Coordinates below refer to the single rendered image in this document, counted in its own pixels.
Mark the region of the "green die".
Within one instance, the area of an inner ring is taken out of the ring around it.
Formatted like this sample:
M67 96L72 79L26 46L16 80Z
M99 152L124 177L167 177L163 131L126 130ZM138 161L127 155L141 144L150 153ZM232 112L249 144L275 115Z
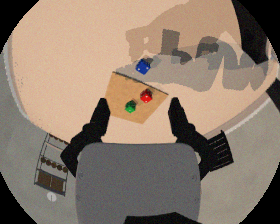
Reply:
M132 113L136 110L136 105L130 101L125 105L125 110L129 113Z

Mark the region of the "tan mat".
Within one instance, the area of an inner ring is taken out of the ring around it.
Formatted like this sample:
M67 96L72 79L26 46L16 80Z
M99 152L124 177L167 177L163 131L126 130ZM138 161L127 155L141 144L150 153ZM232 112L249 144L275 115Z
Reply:
M140 99L140 93L146 89L153 98L148 103ZM143 124L167 97L168 94L154 87L116 72L112 72L105 94L111 116L139 124ZM136 105L132 113L124 110L130 101Z

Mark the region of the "red die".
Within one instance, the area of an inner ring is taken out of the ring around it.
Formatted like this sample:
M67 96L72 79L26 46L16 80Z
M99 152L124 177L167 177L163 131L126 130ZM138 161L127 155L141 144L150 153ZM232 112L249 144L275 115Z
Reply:
M143 102L148 103L152 100L152 94L146 89L142 93L140 93L140 99Z

